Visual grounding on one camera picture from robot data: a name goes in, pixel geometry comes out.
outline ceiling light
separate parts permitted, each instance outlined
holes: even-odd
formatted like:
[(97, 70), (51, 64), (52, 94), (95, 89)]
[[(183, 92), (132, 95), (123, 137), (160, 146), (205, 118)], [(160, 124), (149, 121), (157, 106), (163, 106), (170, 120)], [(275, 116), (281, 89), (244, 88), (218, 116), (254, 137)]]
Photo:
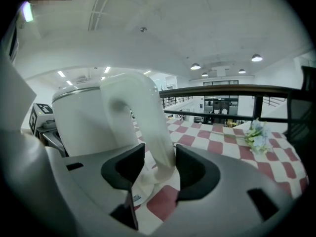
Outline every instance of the ceiling light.
[(251, 58), (252, 61), (257, 62), (257, 61), (262, 61), (262, 57), (259, 54), (254, 54)]
[(109, 71), (110, 71), (110, 68), (111, 68), (111, 67), (106, 67), (106, 68), (105, 68), (105, 71), (104, 71), (104, 73), (107, 73), (107, 72), (109, 72)]
[(23, 16), (26, 22), (30, 22), (33, 20), (31, 5), (29, 2), (25, 2), (22, 7)]
[(61, 77), (65, 77), (64, 73), (61, 72), (61, 71), (58, 71), (58, 74), (59, 74)]
[(192, 70), (197, 70), (197, 69), (200, 69), (201, 68), (201, 66), (198, 64), (198, 63), (194, 63), (194, 64), (192, 64), (192, 66), (191, 66), (191, 69)]

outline metallic rim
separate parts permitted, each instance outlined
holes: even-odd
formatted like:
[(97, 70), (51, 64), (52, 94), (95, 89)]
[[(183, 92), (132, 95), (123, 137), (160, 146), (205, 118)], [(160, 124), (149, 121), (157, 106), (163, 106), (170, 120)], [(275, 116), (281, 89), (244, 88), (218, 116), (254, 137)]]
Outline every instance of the metallic rim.
[(100, 89), (100, 87), (90, 87), (90, 88), (85, 88), (85, 89), (75, 89), (73, 91), (61, 94), (60, 96), (54, 98), (51, 101), (51, 103), (53, 104), (55, 101), (57, 101), (58, 99), (61, 99), (63, 97), (67, 97), (67, 96), (74, 95), (74, 94), (79, 94), (79, 93), (86, 92), (86, 91), (97, 90), (97, 89)]

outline flower bouquet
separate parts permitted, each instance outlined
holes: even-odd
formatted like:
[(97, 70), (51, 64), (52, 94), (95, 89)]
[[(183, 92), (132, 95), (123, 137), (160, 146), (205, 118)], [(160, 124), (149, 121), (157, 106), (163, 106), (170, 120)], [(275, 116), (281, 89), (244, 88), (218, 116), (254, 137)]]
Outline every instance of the flower bouquet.
[(269, 142), (269, 136), (271, 135), (271, 130), (265, 122), (261, 125), (258, 119), (254, 120), (250, 129), (245, 135), (246, 143), (251, 147), (251, 152), (254, 154), (266, 154), (272, 149)]

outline red and white checkered tablecloth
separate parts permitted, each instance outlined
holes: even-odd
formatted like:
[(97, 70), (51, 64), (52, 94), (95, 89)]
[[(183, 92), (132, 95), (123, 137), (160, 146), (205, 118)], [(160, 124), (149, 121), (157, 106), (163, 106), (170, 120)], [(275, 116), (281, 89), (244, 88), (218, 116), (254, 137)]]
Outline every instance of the red and white checkered tablecloth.
[[(245, 131), (217, 125), (207, 125), (166, 119), (174, 145), (182, 144), (240, 159), (258, 168), (285, 189), (293, 198), (299, 197), (308, 184), (303, 164), (295, 149), (283, 134), (273, 132), (269, 141), (273, 152), (254, 155), (244, 140)], [(136, 135), (144, 143), (141, 131), (134, 122)], [(155, 161), (146, 147), (145, 164), (155, 167)], [(135, 208), (139, 231), (150, 234), (159, 227), (175, 209), (179, 185), (179, 173), (168, 182), (155, 186), (154, 192), (141, 206)]]

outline ceiling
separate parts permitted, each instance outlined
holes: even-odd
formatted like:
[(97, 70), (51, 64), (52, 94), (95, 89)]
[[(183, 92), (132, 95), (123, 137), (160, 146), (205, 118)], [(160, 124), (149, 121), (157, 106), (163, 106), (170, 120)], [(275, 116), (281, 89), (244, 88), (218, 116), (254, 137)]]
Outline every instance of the ceiling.
[[(48, 83), (52, 87), (56, 89), (64, 88), (69, 86), (66, 82), (69, 80), (72, 84), (80, 84), (85, 82), (93, 82), (93, 81), (101, 81), (102, 77), (109, 78), (126, 72), (138, 72), (144, 73), (145, 70), (137, 70), (130, 68), (115, 68), (111, 67), (107, 73), (104, 73), (105, 68), (80, 68), (80, 69), (70, 69), (63, 70), (63, 74), (65, 77), (61, 77), (57, 72), (49, 73), (46, 75), (42, 75), (37, 77), (38, 79)], [(149, 72), (146, 74), (149, 77), (159, 76), (160, 73)]]
[[(227, 76), (238, 76), (239, 69), (253, 75), (310, 43), (284, 0), (68, 0), (35, 4), (33, 14), (34, 22), (19, 19), (21, 46), (56, 30), (132, 35), (146, 27), (144, 38), (157, 37), (188, 70), (192, 63), (202, 65), (190, 71), (190, 79), (203, 72), (216, 77), (212, 69), (222, 66), (228, 67)], [(264, 60), (251, 62), (255, 53)]]

